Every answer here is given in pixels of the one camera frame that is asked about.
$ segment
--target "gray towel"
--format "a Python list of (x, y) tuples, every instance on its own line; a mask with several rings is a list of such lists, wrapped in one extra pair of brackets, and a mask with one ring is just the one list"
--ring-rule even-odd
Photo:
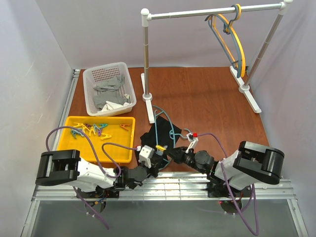
[(124, 85), (124, 83), (125, 76), (121, 74), (119, 76), (98, 83), (93, 89), (98, 91), (116, 91), (121, 85)]
[(125, 102), (128, 102), (128, 99), (121, 97), (117, 91), (110, 90), (102, 92), (101, 94), (95, 95), (93, 97), (94, 105), (98, 109), (103, 109), (107, 101), (123, 105)]

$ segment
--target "plastic basket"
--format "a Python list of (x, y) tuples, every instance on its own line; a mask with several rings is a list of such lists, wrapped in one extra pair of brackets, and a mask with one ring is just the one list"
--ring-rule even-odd
[[(118, 93), (121, 96), (124, 96), (124, 94), (129, 94), (131, 104), (114, 110), (98, 112), (99, 109), (95, 107), (93, 97), (102, 92), (93, 89), (94, 86), (97, 83), (100, 83), (101, 81), (111, 79), (120, 74), (124, 74), (125, 84), (118, 89)], [(85, 70), (83, 72), (83, 89), (85, 97), (85, 106), (87, 108), (87, 113), (90, 116), (114, 116), (128, 113), (136, 104), (136, 96), (133, 84), (130, 79), (127, 65), (123, 62), (106, 64)]]

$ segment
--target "white pole base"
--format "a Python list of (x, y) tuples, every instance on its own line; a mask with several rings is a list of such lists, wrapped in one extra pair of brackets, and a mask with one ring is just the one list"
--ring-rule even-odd
[(140, 77), (141, 77), (141, 79), (142, 79), (143, 90), (144, 90), (143, 101), (145, 101), (145, 103), (146, 103), (149, 123), (155, 123), (154, 112), (153, 112), (153, 107), (152, 107), (152, 99), (153, 99), (153, 96), (152, 96), (151, 93), (149, 93), (148, 96), (145, 96), (145, 75), (142, 73), (142, 74), (140, 75)]
[(250, 86), (249, 85), (245, 86), (242, 78), (237, 78), (237, 71), (232, 66), (230, 66), (229, 68), (230, 68), (231, 73), (233, 74), (237, 84), (239, 85), (239, 91), (244, 94), (244, 96), (246, 97), (248, 103), (250, 104), (253, 112), (255, 112), (256, 114), (261, 113), (261, 109), (259, 108), (257, 102), (253, 98), (252, 94), (250, 93)]

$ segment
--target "clothespin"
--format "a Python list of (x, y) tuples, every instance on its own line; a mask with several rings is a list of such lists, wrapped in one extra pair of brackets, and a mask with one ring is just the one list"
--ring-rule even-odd
[(103, 128), (102, 128), (102, 127), (98, 130), (98, 136), (101, 136), (101, 134), (102, 134), (102, 130), (103, 130)]
[(98, 125), (96, 125), (95, 123), (93, 124), (93, 127), (94, 127), (94, 131), (100, 130), (99, 127), (98, 127)]
[(83, 125), (82, 122), (74, 122), (74, 126), (73, 127), (81, 127)]
[(84, 133), (85, 133), (86, 130), (87, 130), (87, 131), (90, 131), (90, 129), (87, 128), (84, 124), (82, 125), (82, 130), (83, 130)]
[(76, 131), (74, 129), (71, 129), (71, 134), (73, 135), (73, 137), (75, 139), (77, 139), (77, 137), (76, 137), (77, 134), (79, 134), (81, 137), (84, 137), (84, 135), (82, 133), (80, 133), (80, 132), (78, 132), (78, 131)]
[(128, 131), (128, 128), (126, 127), (130, 127), (130, 124), (121, 124), (120, 127)]
[(90, 128), (89, 137), (91, 136), (91, 132), (93, 132), (93, 134), (95, 135), (95, 130), (94, 130), (94, 127), (93, 127), (93, 126), (91, 126), (91, 128)]
[(81, 132), (77, 132), (77, 131), (75, 131), (77, 134), (79, 134), (81, 137), (84, 137), (84, 135), (81, 133)]
[(104, 128), (104, 127), (108, 126), (107, 123), (101, 123), (101, 124), (99, 124), (99, 125), (101, 126), (100, 128)]
[(101, 140), (105, 140), (105, 139), (109, 139), (111, 138), (112, 136), (109, 135), (109, 134), (105, 134), (105, 133), (101, 133), (104, 137), (101, 137)]
[(76, 130), (71, 129), (71, 134), (73, 135), (73, 137), (75, 139), (77, 139), (77, 137), (76, 137), (77, 131)]

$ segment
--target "wooden floor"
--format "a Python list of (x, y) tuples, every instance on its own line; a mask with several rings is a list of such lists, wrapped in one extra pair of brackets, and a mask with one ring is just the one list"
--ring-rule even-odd
[[(140, 136), (150, 129), (147, 110), (142, 100), (142, 68), (130, 68), (137, 104), (130, 113), (122, 116), (136, 119), (134, 145), (140, 145)], [(69, 116), (88, 116), (85, 107), (82, 73), (70, 108)], [(150, 68), (150, 92), (153, 105), (163, 108), (173, 124), (192, 132), (215, 133), (228, 154), (232, 154), (241, 141), (268, 145), (258, 114), (238, 91), (238, 85), (229, 68)], [(177, 146), (188, 146), (181, 138)], [(224, 157), (216, 140), (211, 136), (199, 138), (196, 151), (207, 150), (220, 160)], [(135, 157), (128, 167), (137, 165)], [(164, 171), (193, 171), (186, 165), (171, 163)]]

